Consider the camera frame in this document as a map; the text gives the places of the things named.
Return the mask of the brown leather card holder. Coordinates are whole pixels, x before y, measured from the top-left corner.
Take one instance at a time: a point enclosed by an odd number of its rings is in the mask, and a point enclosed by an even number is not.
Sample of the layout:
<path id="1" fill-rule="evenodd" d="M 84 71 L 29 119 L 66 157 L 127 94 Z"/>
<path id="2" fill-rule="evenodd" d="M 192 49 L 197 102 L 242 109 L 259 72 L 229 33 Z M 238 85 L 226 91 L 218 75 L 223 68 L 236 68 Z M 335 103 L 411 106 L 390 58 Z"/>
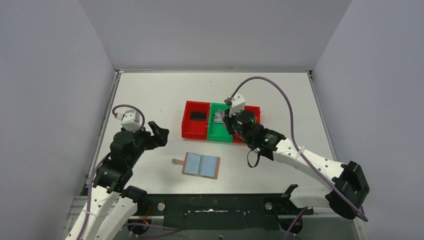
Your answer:
<path id="1" fill-rule="evenodd" d="M 221 158 L 218 156 L 203 155 L 187 152 L 184 160 L 173 158 L 174 165 L 182 166 L 183 175 L 216 180 L 219 175 Z"/>

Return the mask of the white silver credit card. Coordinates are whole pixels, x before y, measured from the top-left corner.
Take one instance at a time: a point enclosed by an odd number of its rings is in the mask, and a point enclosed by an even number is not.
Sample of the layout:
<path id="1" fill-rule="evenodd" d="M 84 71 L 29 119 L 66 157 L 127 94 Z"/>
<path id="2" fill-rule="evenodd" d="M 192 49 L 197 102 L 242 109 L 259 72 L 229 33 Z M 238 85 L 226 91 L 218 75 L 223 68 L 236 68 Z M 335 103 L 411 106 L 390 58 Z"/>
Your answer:
<path id="1" fill-rule="evenodd" d="M 221 123 L 225 123 L 225 121 L 224 121 L 224 119 L 225 119 L 225 112 L 224 111 L 222 111 L 222 110 L 220 110 L 219 111 L 219 119 L 220 119 L 220 122 Z"/>

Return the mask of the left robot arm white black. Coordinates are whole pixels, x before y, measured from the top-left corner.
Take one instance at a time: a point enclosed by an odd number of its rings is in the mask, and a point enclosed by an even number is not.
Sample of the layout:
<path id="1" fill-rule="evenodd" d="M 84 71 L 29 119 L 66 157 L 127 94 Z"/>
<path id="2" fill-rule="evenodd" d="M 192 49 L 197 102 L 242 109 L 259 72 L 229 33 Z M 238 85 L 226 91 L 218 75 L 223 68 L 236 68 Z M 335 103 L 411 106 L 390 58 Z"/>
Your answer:
<path id="1" fill-rule="evenodd" d="M 91 173 L 87 200 L 66 236 L 68 240 L 111 240 L 133 214 L 149 209 L 145 190 L 127 185 L 133 167 L 148 150 L 166 146 L 170 131 L 154 121 L 145 127 L 117 132 L 110 151 Z"/>

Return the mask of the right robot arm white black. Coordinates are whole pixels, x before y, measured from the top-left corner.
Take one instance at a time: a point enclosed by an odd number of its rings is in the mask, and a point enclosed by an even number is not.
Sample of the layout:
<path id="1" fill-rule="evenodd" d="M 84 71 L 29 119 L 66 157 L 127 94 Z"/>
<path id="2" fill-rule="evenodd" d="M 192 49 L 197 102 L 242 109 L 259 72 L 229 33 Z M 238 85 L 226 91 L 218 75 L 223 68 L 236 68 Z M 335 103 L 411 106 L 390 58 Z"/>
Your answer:
<path id="1" fill-rule="evenodd" d="M 283 134 L 258 123 L 252 111 L 242 110 L 230 115 L 227 109 L 219 111 L 219 115 L 228 133 L 239 135 L 259 158 L 286 164 L 320 182 L 316 187 L 291 184 L 281 199 L 285 212 L 327 208 L 345 219 L 367 219 L 361 207 L 370 187 L 358 163 L 345 164 L 301 148 Z"/>

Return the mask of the silver grey card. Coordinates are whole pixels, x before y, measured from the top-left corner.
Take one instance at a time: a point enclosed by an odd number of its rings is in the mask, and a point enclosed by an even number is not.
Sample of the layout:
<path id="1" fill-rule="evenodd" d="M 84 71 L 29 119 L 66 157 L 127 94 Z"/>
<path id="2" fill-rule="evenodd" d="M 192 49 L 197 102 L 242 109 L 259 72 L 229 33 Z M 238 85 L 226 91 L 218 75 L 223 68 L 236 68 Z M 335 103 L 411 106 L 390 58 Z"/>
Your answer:
<path id="1" fill-rule="evenodd" d="M 213 115 L 213 122 L 214 122 L 214 123 L 217 123 L 217 124 L 222 124 L 222 123 L 221 123 L 221 121 L 220 121 L 220 115 L 219 115 L 219 112 L 215 112 L 215 113 L 214 113 L 214 115 Z"/>

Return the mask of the black card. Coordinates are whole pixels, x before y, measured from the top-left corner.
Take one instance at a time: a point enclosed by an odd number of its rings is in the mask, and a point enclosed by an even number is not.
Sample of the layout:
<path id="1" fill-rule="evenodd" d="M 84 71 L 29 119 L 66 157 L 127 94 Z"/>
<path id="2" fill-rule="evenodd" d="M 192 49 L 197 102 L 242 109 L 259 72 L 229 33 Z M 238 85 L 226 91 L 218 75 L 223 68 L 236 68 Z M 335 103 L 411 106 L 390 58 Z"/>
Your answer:
<path id="1" fill-rule="evenodd" d="M 191 121 L 206 121 L 207 120 L 207 113 L 206 112 L 196 112 L 196 111 L 192 111 L 190 113 L 190 118 Z"/>

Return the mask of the green middle bin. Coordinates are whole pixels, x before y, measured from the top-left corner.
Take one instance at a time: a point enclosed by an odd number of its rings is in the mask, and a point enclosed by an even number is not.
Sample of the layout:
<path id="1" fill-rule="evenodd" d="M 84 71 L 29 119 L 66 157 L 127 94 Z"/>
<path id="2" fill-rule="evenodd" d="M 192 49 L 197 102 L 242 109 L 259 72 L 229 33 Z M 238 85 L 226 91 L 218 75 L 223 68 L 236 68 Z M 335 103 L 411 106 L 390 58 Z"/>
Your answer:
<path id="1" fill-rule="evenodd" d="M 224 103 L 210 103 L 209 109 L 209 120 L 208 120 L 208 128 L 207 128 L 207 140 L 213 142 L 225 142 L 232 143 L 233 137 L 228 134 L 223 123 L 214 123 L 213 117 L 214 113 L 219 111 L 225 111 L 229 109 Z"/>

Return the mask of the right red bin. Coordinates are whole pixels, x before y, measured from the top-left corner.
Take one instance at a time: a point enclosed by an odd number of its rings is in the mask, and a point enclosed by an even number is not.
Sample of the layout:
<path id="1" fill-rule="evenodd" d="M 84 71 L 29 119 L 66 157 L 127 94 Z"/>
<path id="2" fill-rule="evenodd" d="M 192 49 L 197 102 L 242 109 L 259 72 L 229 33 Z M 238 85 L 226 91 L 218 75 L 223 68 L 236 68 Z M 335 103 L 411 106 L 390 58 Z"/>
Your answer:
<path id="1" fill-rule="evenodd" d="M 259 106 L 252 106 L 252 105 L 246 105 L 245 107 L 244 107 L 244 110 L 245 111 L 251 111 L 251 112 L 253 112 L 254 113 L 254 116 L 255 116 L 255 119 L 256 119 L 256 122 L 258 123 L 258 124 L 260 124 L 261 123 L 261 109 L 260 109 L 260 107 Z M 242 142 L 242 138 L 238 135 L 238 134 L 234 134 L 233 135 L 233 139 L 232 139 L 232 142 L 233 143 L 236 143 L 236 144 L 243 144 L 243 142 Z"/>

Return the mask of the red bin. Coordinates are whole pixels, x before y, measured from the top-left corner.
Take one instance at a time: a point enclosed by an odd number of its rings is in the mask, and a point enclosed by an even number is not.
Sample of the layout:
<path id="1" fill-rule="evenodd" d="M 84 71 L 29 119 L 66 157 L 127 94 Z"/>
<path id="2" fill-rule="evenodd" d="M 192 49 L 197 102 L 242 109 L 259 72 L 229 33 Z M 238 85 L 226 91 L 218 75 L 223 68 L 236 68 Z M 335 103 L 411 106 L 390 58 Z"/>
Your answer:
<path id="1" fill-rule="evenodd" d="M 207 113 L 206 121 L 190 120 L 191 112 Z M 191 140 L 206 140 L 210 116 L 210 103 L 186 101 L 181 123 L 181 137 Z"/>
<path id="2" fill-rule="evenodd" d="M 252 106 L 252 105 L 246 105 L 245 107 L 244 107 L 244 110 L 245 111 L 251 111 L 251 112 L 253 112 L 254 113 L 254 116 L 255 116 L 255 119 L 256 119 L 256 122 L 258 123 L 258 124 L 260 124 L 261 123 L 261 109 L 260 109 L 260 107 L 259 106 Z M 234 134 L 233 135 L 233 139 L 232 139 L 232 142 L 233 143 L 236 143 L 236 144 L 243 144 L 243 142 L 242 142 L 242 138 L 238 135 L 238 134 Z"/>

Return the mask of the left red bin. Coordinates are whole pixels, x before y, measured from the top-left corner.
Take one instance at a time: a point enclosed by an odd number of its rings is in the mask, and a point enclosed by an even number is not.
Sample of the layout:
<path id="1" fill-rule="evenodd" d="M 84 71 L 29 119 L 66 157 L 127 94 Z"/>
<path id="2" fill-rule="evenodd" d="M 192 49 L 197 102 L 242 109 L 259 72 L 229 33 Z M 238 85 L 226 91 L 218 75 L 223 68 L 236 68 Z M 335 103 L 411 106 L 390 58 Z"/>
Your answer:
<path id="1" fill-rule="evenodd" d="M 191 112 L 207 113 L 206 121 L 190 120 Z M 186 101 L 181 123 L 181 137 L 191 140 L 206 140 L 210 116 L 210 103 Z"/>

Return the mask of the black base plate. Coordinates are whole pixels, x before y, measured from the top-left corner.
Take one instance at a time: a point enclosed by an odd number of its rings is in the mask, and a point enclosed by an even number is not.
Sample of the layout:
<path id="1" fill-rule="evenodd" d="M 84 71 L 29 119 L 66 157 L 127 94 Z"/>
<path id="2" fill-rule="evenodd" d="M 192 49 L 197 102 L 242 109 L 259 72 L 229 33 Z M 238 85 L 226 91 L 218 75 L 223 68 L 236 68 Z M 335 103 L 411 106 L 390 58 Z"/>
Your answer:
<path id="1" fill-rule="evenodd" d="M 152 194 L 136 210 L 134 219 L 158 219 L 179 230 L 280 229 L 282 216 L 296 216 L 300 208 L 285 193 Z"/>

